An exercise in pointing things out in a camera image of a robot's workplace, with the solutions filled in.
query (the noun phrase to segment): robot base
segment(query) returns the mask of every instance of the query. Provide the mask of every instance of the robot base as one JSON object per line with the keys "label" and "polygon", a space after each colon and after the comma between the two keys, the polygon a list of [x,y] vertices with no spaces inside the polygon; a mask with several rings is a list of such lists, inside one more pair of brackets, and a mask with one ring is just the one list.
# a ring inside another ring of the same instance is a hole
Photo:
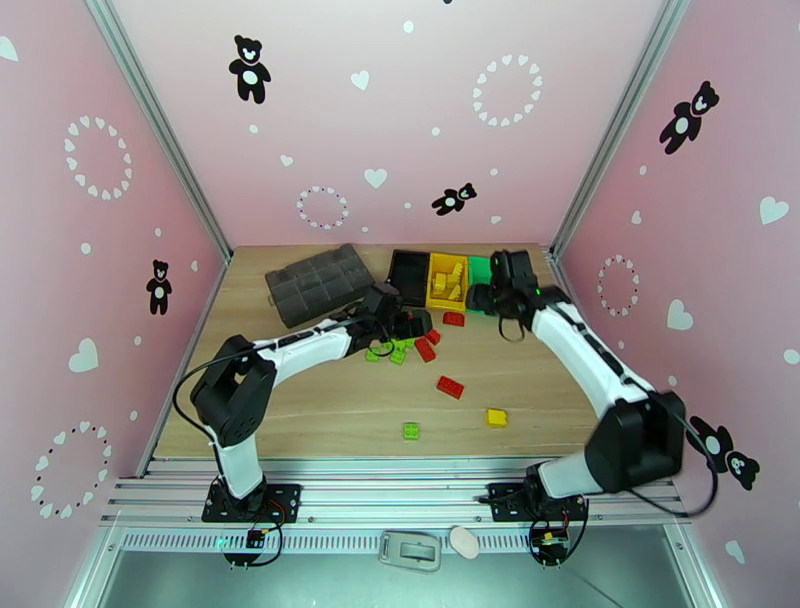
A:
{"label": "robot base", "polygon": [[254,523],[270,520],[293,524],[297,521],[300,494],[303,486],[298,484],[267,484],[263,479],[255,490],[242,499],[231,496],[220,479],[211,482],[202,520],[206,523]]}

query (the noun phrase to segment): black mounting plate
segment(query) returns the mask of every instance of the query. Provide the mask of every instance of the black mounting plate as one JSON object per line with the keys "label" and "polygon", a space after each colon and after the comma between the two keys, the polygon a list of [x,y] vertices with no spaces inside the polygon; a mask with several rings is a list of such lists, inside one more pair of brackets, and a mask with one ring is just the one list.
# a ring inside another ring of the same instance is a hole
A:
{"label": "black mounting plate", "polygon": [[284,514],[273,501],[283,507],[285,524],[297,521],[300,507],[300,494],[303,486],[299,484],[266,484],[257,502],[250,501],[246,508],[228,493],[227,487],[219,479],[211,483],[203,508],[202,520],[206,523],[253,523],[258,514],[263,523],[280,521]]}
{"label": "black mounting plate", "polygon": [[[492,501],[492,519],[496,522],[533,521],[528,509],[525,508],[525,497],[521,483],[490,483],[486,486],[489,490],[489,500]],[[507,500],[495,500],[514,494]],[[571,496],[554,500],[550,506],[542,510],[543,521],[562,521],[566,511],[571,521],[583,521],[589,517],[586,501],[580,496]]]}

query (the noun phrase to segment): black teddy bear sticker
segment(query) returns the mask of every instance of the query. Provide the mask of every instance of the black teddy bear sticker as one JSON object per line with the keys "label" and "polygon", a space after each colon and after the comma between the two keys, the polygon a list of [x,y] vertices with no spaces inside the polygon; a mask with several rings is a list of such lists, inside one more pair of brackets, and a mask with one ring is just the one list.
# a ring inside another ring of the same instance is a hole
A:
{"label": "black teddy bear sticker", "polygon": [[264,103],[266,98],[264,83],[270,82],[272,78],[269,75],[269,70],[259,62],[261,43],[258,40],[244,38],[238,34],[233,39],[236,42],[239,59],[231,62],[228,66],[228,71],[238,76],[239,97],[243,101],[247,101],[250,98],[250,93],[252,93],[253,101]]}
{"label": "black teddy bear sticker", "polygon": [[658,138],[658,141],[662,144],[669,140],[664,152],[667,154],[676,152],[687,138],[694,141],[697,134],[700,133],[703,114],[718,103],[719,95],[717,95],[711,83],[706,80],[700,85],[700,90],[695,93],[691,103],[682,101],[676,105],[673,110],[675,118],[664,127],[664,130],[661,131],[661,137]]}
{"label": "black teddy bear sticker", "polygon": [[172,285],[167,280],[169,264],[153,260],[153,278],[147,282],[150,292],[150,314],[167,314],[167,296],[172,293]]}
{"label": "black teddy bear sticker", "polygon": [[[761,466],[755,459],[733,449],[733,439],[728,429],[724,426],[719,426],[715,431],[705,420],[697,416],[689,418],[689,422],[705,444],[717,473],[730,471],[731,475],[742,484],[745,490],[748,492],[752,490],[756,475],[761,471]],[[702,448],[697,445],[697,442],[688,432],[686,433],[686,439],[695,450],[701,454],[703,453]]]}
{"label": "black teddy bear sticker", "polygon": [[454,190],[448,188],[444,191],[444,196],[437,198],[431,203],[431,207],[436,209],[436,215],[447,215],[451,211],[461,211],[464,208],[464,203],[471,198],[478,196],[472,184],[464,184],[461,190]]}

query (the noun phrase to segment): vent grille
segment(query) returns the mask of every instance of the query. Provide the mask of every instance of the vent grille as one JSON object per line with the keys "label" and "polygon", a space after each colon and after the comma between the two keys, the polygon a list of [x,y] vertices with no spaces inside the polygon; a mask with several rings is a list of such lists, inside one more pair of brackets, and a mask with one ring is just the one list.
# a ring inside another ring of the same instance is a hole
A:
{"label": "vent grille", "polygon": [[[444,553],[454,553],[448,530],[427,533],[439,537]],[[284,553],[295,554],[377,554],[382,530],[284,530]],[[525,534],[508,530],[474,530],[484,553],[520,553],[528,550]],[[152,529],[128,529],[122,549],[159,553],[217,553],[237,551],[262,553],[275,551],[280,542],[277,532],[265,538],[264,549],[246,549],[247,530],[173,530],[157,532]]]}

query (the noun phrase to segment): circle of hearts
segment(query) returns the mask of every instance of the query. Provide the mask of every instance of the circle of hearts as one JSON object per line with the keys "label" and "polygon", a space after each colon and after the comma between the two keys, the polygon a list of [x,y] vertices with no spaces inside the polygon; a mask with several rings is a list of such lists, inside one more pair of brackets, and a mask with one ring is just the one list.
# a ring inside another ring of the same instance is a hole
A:
{"label": "circle of hearts", "polygon": [[[603,285],[603,279],[606,277],[606,274],[608,274],[608,271],[615,266],[623,266],[626,270],[631,271],[633,292],[630,294],[630,304],[625,304],[620,308],[609,308],[608,299],[604,293],[605,286]],[[597,273],[597,297],[600,299],[600,306],[608,310],[608,314],[612,317],[616,317],[618,314],[622,317],[627,317],[630,314],[631,309],[639,302],[639,275],[633,265],[633,260],[626,260],[622,257],[622,254],[619,253],[613,258],[606,258],[603,267]]]}
{"label": "circle of hearts", "polygon": [[[105,478],[108,476],[108,467],[107,467],[107,465],[105,463],[111,458],[112,448],[108,444],[108,439],[104,439],[104,437],[108,434],[108,431],[106,431],[105,427],[102,427],[102,426],[97,427],[97,426],[93,425],[91,422],[89,422],[87,420],[84,420],[84,421],[81,421],[75,427],[75,432],[74,433],[67,432],[67,431],[61,431],[61,433],[58,433],[55,437],[53,437],[53,447],[50,448],[47,451],[46,454],[42,454],[39,457],[39,459],[36,461],[36,464],[34,465],[34,474],[35,474],[36,480],[34,481],[33,487],[31,487],[31,502],[36,502],[36,506],[39,507],[39,516],[42,519],[49,519],[51,515],[59,516],[59,515],[63,514],[67,508],[69,508],[69,512],[70,512],[70,515],[71,515],[72,502],[67,502],[60,509],[54,509],[52,502],[48,502],[46,499],[42,498],[44,496],[44,493],[46,492],[46,488],[45,488],[45,485],[44,485],[44,479],[41,479],[41,478],[44,477],[42,472],[52,464],[50,462],[50,457],[53,455],[53,453],[55,452],[55,450],[57,448],[60,448],[60,447],[63,447],[64,445],[66,445],[66,443],[69,441],[69,438],[71,436],[77,436],[79,433],[81,435],[85,435],[87,432],[89,432],[90,434],[95,435],[95,438],[98,441],[102,440],[102,445],[103,445],[103,451],[101,452],[101,454],[103,456],[103,468],[101,468],[97,472],[97,483],[94,484],[94,488],[93,489],[97,488],[101,483],[103,483]],[[63,433],[63,438],[61,439],[61,441],[56,441],[57,438],[61,437],[62,433]],[[39,466],[39,463],[42,462],[43,459],[47,460],[47,465],[44,466],[43,468],[41,468],[40,470],[37,470],[36,467]],[[41,490],[38,492],[38,494],[36,496],[34,496],[33,495],[34,488],[37,488],[37,486],[40,487]],[[85,504],[88,504],[93,498],[94,498],[94,494],[92,494],[91,491],[86,491],[86,492],[83,493],[83,496],[81,497],[81,499],[79,501],[75,501],[75,504],[76,504],[76,506],[77,505],[85,505]]]}
{"label": "circle of hearts", "polygon": [[111,139],[116,139],[117,148],[119,148],[120,152],[122,152],[123,162],[126,165],[131,164],[131,153],[127,151],[128,144],[125,143],[125,140],[122,137],[117,137],[119,133],[114,128],[114,125],[106,123],[106,120],[99,116],[95,116],[93,120],[90,120],[88,116],[81,116],[78,120],[70,123],[69,127],[67,127],[67,137],[64,139],[64,151],[67,153],[67,167],[75,174],[73,176],[75,183],[81,188],[86,188],[86,192],[89,194],[89,196],[93,196],[94,198],[99,197],[104,201],[110,201],[112,198],[122,198],[125,192],[128,191],[128,188],[130,188],[130,180],[133,178],[133,169],[130,166],[125,167],[125,170],[122,172],[123,175],[120,179],[119,185],[113,186],[110,191],[105,188],[103,188],[103,190],[98,190],[97,186],[85,174],[78,171],[78,161],[70,156],[73,152],[75,152],[75,150],[78,149],[78,145],[75,143],[75,141],[80,136],[81,127],[83,127],[83,130],[86,131],[91,129],[92,125],[108,133],[108,136]]}
{"label": "circle of hearts", "polygon": [[[308,217],[305,211],[305,201],[311,194],[327,194],[328,196],[334,197],[339,205],[339,219],[333,222],[333,224],[327,224],[325,222],[317,222]],[[308,190],[303,190],[297,198],[296,206],[297,210],[300,212],[300,219],[305,220],[312,228],[319,228],[320,230],[332,230],[333,228],[341,226],[350,215],[350,210],[347,208],[347,199],[337,194],[336,190],[333,188],[325,188],[323,186],[311,186]]]}
{"label": "circle of hearts", "polygon": [[[533,102],[539,101],[539,98],[542,95],[541,86],[544,84],[544,79],[542,78],[539,72],[541,68],[536,63],[530,63],[530,58],[527,55],[518,55],[514,57],[513,55],[503,55],[499,61],[492,61],[489,65],[486,66],[485,71],[481,72],[476,79],[476,86],[472,89],[472,109],[475,110],[475,114],[481,120],[481,122],[485,122],[490,127],[508,127],[512,124],[520,122],[525,116],[531,113],[533,110]],[[497,72],[500,66],[514,66],[518,69],[525,70],[528,73],[528,76],[533,78],[531,82],[531,87],[533,88],[533,92],[530,94],[530,99],[528,99],[522,106],[522,109],[519,112],[515,112],[514,115],[509,118],[508,116],[504,116],[501,119],[498,119],[497,116],[491,115],[488,110],[483,107],[483,102],[480,100],[481,95],[483,94],[483,89],[479,88],[480,86],[486,84],[489,81],[489,76],[486,72],[493,74]]]}

